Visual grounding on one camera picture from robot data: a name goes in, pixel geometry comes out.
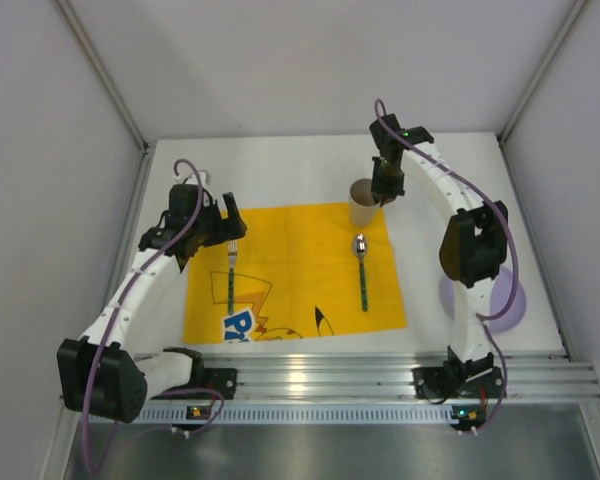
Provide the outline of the green handled fork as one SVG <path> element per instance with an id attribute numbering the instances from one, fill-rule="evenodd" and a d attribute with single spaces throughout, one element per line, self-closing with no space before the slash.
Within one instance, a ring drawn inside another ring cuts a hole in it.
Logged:
<path id="1" fill-rule="evenodd" d="M 238 257 L 238 243 L 231 240 L 228 243 L 228 294 L 227 294 L 227 314 L 231 316 L 234 313 L 234 283 L 235 267 Z"/>

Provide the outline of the beige paper cup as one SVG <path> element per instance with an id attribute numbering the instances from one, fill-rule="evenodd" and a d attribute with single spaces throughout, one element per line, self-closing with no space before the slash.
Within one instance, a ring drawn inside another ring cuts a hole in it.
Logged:
<path id="1" fill-rule="evenodd" d="M 372 180 L 361 178 L 354 181 L 349 188 L 348 215 L 350 223 L 358 228 L 371 224 L 376 212 L 381 207 L 371 190 Z"/>

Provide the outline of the green handled spoon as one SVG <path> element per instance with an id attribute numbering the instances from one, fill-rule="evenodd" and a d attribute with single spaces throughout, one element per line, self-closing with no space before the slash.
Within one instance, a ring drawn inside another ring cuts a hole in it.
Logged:
<path id="1" fill-rule="evenodd" d="M 368 253 L 368 242 L 364 234 L 358 233 L 355 235 L 352 242 L 352 250 L 358 261 L 361 308 L 363 312 L 367 312 L 369 304 L 364 260 Z"/>

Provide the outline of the yellow cartoon print placemat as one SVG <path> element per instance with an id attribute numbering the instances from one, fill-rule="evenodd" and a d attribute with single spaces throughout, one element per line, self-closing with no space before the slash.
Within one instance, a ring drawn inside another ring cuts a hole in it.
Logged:
<path id="1" fill-rule="evenodd" d="M 234 313 L 227 314 L 228 248 L 200 250 L 188 267 L 183 339 L 188 344 L 303 340 L 407 326 L 383 213 L 363 229 L 369 308 L 363 312 L 358 229 L 344 203 L 246 209 L 238 240 Z"/>

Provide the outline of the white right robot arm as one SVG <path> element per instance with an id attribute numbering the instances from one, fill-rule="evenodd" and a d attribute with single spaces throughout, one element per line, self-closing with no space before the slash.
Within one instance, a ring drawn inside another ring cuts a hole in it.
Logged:
<path id="1" fill-rule="evenodd" d="M 395 115 L 379 114 L 369 130 L 378 149 L 372 158 L 374 199 L 384 204 L 403 196 L 410 178 L 447 222 L 438 257 L 452 282 L 454 329 L 443 371 L 449 385 L 461 386 L 494 370 L 485 328 L 495 319 L 491 292 L 507 259 L 507 208 L 460 179 L 425 128 L 404 129 Z"/>

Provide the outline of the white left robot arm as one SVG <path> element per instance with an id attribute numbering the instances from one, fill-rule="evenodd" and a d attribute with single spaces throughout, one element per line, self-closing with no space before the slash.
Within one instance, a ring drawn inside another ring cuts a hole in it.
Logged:
<path id="1" fill-rule="evenodd" d="M 123 282 L 79 339 L 56 354 L 66 408 L 130 423 L 145 402 L 181 388 L 201 388 L 199 352 L 167 347 L 157 337 L 157 306 L 201 248 L 246 235 L 235 197 L 215 200 L 195 183 L 176 184 L 157 225 L 140 238 Z"/>

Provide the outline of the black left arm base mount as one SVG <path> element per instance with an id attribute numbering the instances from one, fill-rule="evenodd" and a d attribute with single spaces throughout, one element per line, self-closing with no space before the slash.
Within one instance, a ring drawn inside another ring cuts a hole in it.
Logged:
<path id="1" fill-rule="evenodd" d="M 155 400 L 189 400 L 211 398 L 210 393 L 192 392 L 192 389 L 212 389 L 225 400 L 233 400 L 237 388 L 237 370 L 233 368 L 205 368 L 204 372 L 188 383 L 168 389 L 154 397 Z"/>

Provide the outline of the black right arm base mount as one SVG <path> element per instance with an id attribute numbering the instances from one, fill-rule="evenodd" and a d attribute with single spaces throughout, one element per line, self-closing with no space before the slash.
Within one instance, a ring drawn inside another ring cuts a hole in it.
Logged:
<path id="1" fill-rule="evenodd" d="M 419 367 L 413 371 L 416 398 L 432 404 L 451 399 L 497 399 L 504 387 L 504 376 L 495 365 L 493 353 L 478 360 L 461 361 L 448 348 L 441 366 Z"/>

